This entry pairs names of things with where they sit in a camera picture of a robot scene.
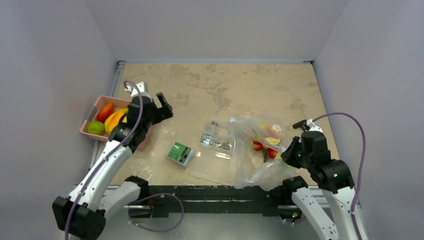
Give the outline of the translucent printed plastic bag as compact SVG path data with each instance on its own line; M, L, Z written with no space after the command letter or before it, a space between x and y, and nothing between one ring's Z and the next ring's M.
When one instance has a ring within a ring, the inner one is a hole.
M228 126L234 138L235 188L258 186L269 191L297 175L298 171L280 157L290 144L282 118L268 114L232 116Z

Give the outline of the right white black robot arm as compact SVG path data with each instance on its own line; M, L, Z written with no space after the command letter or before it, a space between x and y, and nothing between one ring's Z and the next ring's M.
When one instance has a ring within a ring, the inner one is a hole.
M332 216L329 217L313 196L301 176L282 182L280 196L294 203L321 240L366 240L360 206L356 203L359 187L354 184L348 165L331 157L327 139L320 131L306 131L292 139L281 154L289 166L306 169L325 197Z

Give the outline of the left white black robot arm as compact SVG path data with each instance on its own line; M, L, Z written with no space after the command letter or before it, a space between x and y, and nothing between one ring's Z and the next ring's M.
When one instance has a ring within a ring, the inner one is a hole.
M173 117L173 108L163 93L156 94L161 107L145 92L133 94L132 100L105 120L108 140L103 152L83 180L68 194L58 196L52 204L56 224L66 240L96 240L107 221L125 205L138 205L149 199L147 180L130 176L106 193L123 164L148 138L150 128Z

